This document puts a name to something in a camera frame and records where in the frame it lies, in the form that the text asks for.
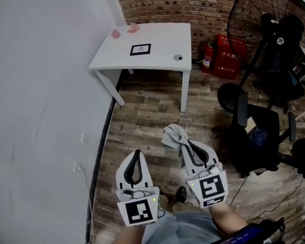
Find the grey cloth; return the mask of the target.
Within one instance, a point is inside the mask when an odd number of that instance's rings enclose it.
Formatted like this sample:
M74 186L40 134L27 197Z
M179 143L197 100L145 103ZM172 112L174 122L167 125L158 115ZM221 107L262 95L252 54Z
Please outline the grey cloth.
M186 131L177 124L170 124L164 128L164 133L161 142L173 149L180 151L183 165L190 161L190 155L193 154L193 150L188 142L188 134Z

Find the black tablet device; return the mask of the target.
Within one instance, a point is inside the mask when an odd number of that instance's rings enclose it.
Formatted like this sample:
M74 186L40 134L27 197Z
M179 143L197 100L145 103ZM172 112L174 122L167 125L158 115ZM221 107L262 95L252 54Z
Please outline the black tablet device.
M250 223L224 240L212 244L285 244L285 219L266 219L260 223Z

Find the red fire extinguisher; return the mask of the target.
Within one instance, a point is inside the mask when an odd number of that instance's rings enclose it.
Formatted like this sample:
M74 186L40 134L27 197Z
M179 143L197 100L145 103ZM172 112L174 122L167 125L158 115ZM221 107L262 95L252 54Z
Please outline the red fire extinguisher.
M212 65L215 55L214 47L209 42L202 42L199 47L201 58L201 70L204 73L212 72Z

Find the white table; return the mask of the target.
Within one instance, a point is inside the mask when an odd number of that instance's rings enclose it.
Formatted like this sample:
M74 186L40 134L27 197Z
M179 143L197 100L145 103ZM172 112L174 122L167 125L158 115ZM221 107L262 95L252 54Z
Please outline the white table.
M145 23L128 33L129 26L117 27L120 37L108 34L89 65L120 106L125 102L104 74L108 70L165 70L182 73L180 111L185 112L192 69L191 26L188 23ZM130 56L133 45L151 44L150 54ZM175 61L177 54L182 60Z

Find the black standing fan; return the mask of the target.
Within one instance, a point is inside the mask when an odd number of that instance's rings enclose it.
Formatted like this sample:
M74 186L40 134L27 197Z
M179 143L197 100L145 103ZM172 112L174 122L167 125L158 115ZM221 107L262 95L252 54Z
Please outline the black standing fan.
M233 112L250 74L289 70L305 60L305 2L303 0L236 0L227 22L228 40L246 42L241 64L245 74L239 84L226 83L218 101Z

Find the person's right forearm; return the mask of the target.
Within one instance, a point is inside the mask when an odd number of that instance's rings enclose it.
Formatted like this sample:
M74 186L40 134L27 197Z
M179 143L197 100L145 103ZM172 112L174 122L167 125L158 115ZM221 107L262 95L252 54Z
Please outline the person's right forearm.
M226 202L211 206L209 211L217 226L228 235L234 234L248 225Z

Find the person's grey shorts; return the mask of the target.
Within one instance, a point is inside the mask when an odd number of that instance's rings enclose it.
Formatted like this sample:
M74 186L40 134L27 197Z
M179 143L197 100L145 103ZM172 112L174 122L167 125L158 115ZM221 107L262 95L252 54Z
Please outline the person's grey shorts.
M220 240L211 216L204 211L166 214L147 225L142 244L212 244Z

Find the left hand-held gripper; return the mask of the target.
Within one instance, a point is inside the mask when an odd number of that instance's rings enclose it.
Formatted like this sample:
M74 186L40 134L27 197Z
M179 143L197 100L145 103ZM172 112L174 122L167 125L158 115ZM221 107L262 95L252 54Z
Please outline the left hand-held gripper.
M138 166L138 178L133 179L135 165ZM153 181L143 152L139 149L130 153L116 172L119 189L133 187L137 189L117 190L117 203L122 219L127 227L143 226L155 223L159 219L160 189L153 187Z

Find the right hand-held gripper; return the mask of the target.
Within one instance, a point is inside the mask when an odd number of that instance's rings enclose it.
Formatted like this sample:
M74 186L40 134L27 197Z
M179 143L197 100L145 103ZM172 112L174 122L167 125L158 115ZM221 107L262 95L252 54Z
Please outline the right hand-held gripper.
M201 171L187 181L199 206L206 208L224 202L228 196L227 176L215 150L202 142L189 140L189 145L181 145L181 153L188 175Z

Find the red fire extinguisher box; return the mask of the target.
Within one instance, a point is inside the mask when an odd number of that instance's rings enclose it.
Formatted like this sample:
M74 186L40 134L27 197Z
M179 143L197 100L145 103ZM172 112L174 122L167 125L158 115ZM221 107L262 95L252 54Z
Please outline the red fire extinguisher box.
M222 78L235 79L246 54L247 47L244 40L232 39L229 41L227 36L217 35L212 74Z

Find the person's bare leg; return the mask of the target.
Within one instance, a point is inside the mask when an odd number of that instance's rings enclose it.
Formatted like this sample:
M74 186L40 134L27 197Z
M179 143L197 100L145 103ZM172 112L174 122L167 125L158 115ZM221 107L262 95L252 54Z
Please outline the person's bare leg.
M159 200L160 200L160 208L171 214L175 212L184 211L185 205L181 202L169 203L169 200L165 195L160 195Z

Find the person's black shoe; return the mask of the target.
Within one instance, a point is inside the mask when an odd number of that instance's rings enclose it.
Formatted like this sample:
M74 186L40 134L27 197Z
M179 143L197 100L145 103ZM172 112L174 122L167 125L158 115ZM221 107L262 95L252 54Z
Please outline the person's black shoe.
M181 186L178 188L178 190L175 194L174 204L176 204L176 203L185 204L186 198L187 198L186 188Z

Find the black framed bird picture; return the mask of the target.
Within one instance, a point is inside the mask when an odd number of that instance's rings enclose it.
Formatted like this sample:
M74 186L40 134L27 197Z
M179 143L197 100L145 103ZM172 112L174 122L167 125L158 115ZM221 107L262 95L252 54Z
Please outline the black framed bird picture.
M150 54L151 44L133 45L130 56Z

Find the person's left forearm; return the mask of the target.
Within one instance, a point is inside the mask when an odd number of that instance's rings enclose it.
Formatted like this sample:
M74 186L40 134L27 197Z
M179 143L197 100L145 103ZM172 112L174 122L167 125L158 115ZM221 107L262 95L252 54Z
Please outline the person's left forearm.
M123 227L111 244L142 244L145 226Z

